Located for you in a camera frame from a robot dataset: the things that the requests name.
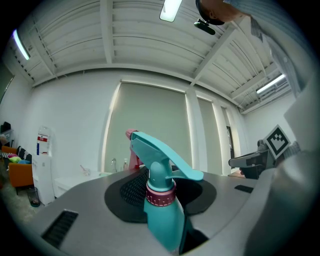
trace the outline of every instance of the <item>trash can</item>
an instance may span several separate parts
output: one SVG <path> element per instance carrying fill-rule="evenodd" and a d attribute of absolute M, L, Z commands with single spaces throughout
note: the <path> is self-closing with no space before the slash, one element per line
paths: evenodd
<path fill-rule="evenodd" d="M 31 187 L 26 191 L 30 205 L 32 207 L 38 207 L 40 205 L 40 200 L 38 196 L 38 189 L 36 187 Z"/>

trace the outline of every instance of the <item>black mat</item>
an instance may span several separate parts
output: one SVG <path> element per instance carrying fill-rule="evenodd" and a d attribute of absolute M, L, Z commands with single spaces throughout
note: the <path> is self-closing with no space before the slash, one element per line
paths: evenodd
<path fill-rule="evenodd" d="M 148 177 L 149 170 L 143 167 L 140 171 L 111 184 L 104 194 L 109 210 L 125 222 L 147 223 L 144 204 Z M 186 216 L 203 213 L 216 199 L 215 187 L 205 180 L 174 178 L 174 181 L 176 197 Z"/>

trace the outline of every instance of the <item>ceiling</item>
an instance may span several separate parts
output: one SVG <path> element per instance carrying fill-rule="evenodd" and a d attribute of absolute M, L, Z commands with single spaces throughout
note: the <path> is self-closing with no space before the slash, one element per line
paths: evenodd
<path fill-rule="evenodd" d="M 183 0 L 174 22 L 160 20 L 163 0 L 48 0 L 18 28 L 26 60 L 13 38 L 2 56 L 33 86 L 68 73 L 99 68 L 153 71 L 207 88 L 243 111 L 263 102 L 256 89 L 280 72 L 268 45 L 251 36 L 249 17 L 215 35 L 196 28 L 194 0 Z M 286 88 L 285 82 L 267 91 Z"/>

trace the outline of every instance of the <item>black slot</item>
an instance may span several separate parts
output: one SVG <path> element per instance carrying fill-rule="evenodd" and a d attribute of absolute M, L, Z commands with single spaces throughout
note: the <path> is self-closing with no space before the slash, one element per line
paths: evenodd
<path fill-rule="evenodd" d="M 185 254 L 192 249 L 208 241 L 208 238 L 201 231 L 194 229 L 189 217 L 184 219 L 184 229 L 179 247 L 179 255 Z"/>
<path fill-rule="evenodd" d="M 42 235 L 42 238 L 52 246 L 59 248 L 78 215 L 77 212 L 64 210 Z"/>
<path fill-rule="evenodd" d="M 247 192 L 249 194 L 252 193 L 252 191 L 254 190 L 253 187 L 250 187 L 250 186 L 244 186 L 244 185 L 238 185 L 235 187 L 236 190 L 240 190 L 240 191 L 243 191 L 243 192 Z"/>

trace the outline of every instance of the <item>fluorescent light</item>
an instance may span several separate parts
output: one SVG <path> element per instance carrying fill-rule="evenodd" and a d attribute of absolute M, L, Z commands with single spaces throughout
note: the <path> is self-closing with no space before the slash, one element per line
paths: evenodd
<path fill-rule="evenodd" d="M 266 89 L 268 89 L 269 87 L 273 86 L 275 83 L 279 82 L 280 80 L 284 79 L 286 76 L 284 74 L 279 75 L 278 77 L 276 77 L 274 80 L 272 80 L 271 82 L 265 84 L 263 87 L 261 87 L 260 89 L 258 89 L 256 91 L 257 94 L 262 93 L 263 91 L 265 91 Z"/>
<path fill-rule="evenodd" d="M 182 0 L 165 0 L 160 19 L 167 22 L 173 22 L 179 10 Z"/>
<path fill-rule="evenodd" d="M 16 29 L 13 31 L 13 38 L 22 55 L 26 60 L 29 60 L 29 54 L 26 52 L 24 46 L 22 45 Z"/>

